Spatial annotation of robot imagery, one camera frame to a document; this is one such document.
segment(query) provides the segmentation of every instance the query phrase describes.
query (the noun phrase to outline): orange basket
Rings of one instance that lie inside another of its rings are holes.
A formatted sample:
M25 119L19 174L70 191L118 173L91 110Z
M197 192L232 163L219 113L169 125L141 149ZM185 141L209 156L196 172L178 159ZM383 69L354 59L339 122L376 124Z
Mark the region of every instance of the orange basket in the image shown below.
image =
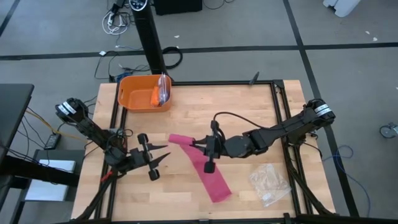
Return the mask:
M119 86L118 102L135 113L153 113L168 111L171 107L172 81L166 75L166 85L169 87L169 100L162 106L153 107L150 98L161 75L137 75L123 78Z

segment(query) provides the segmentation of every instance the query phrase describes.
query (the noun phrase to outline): plastic bag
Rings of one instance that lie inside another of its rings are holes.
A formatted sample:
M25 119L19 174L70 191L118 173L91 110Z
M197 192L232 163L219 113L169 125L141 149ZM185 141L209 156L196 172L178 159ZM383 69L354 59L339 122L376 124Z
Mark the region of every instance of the plastic bag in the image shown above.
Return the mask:
M291 190L289 183L276 172L272 164L258 167L250 175L250 181L265 207L278 201Z
M163 105L169 100L170 90L168 90L168 85L166 83L167 77L165 74L162 74L158 81L159 87L159 103Z

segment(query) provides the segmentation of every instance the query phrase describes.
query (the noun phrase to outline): wooden tabletop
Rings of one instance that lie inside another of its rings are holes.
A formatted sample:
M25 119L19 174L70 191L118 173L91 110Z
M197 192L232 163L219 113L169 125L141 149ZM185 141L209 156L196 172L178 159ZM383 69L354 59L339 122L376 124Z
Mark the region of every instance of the wooden tabletop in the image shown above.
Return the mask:
M286 80L285 89L292 116L302 110L305 103L300 82ZM108 128L111 119L116 84L102 84L96 102L93 120L102 128ZM282 99L280 107L284 113ZM129 148L138 147L137 134L146 133L152 144L167 144L170 134L182 134L196 139L211 134L210 121L219 111L230 111L244 116L262 126L276 124L275 109L269 85L220 85L220 86L174 86L172 108L164 113L128 113L126 128L134 131L128 140ZM239 135L254 129L251 124L229 115L217 117L226 137ZM314 146L312 138L307 142ZM94 144L87 148L91 151ZM294 216L291 194L264 208L252 184L250 174L261 164L273 164L287 179L287 171L280 141L259 156L247 159L221 158L216 160L232 196L220 203L212 203L188 156L178 145L169 144L155 151L154 157L171 152L159 166L160 179L150 181L148 167L130 171L118 180L113 210L113 221L144 220L197 220L230 218L275 218L283 213ZM301 157L307 184L319 201L331 212L334 206L326 181L323 164L317 150L301 147ZM100 149L84 161L72 218L79 216L91 202L98 190L103 164ZM302 193L298 187L302 211L305 211ZM104 197L103 215L108 204Z

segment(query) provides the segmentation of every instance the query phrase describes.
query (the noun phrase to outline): black box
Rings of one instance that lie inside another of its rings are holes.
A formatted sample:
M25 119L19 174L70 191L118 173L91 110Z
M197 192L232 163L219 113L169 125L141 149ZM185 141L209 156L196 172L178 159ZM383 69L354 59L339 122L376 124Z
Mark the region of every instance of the black box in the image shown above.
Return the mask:
M201 0L154 0L157 15L201 11Z

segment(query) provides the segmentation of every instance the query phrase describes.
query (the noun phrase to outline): pink towel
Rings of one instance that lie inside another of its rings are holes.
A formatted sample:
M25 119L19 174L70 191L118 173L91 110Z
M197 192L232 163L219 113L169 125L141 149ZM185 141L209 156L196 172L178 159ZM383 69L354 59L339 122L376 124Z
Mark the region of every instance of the pink towel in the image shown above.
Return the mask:
M178 134L171 134L169 137L169 142L179 144L182 150L188 155L194 168L197 170L198 175L211 198L211 201L214 203L222 202L232 194L231 190L226 184L217 166L213 174L205 173L205 162L208 160L208 158L204 156L203 153L197 148L190 146L193 141L193 138Z

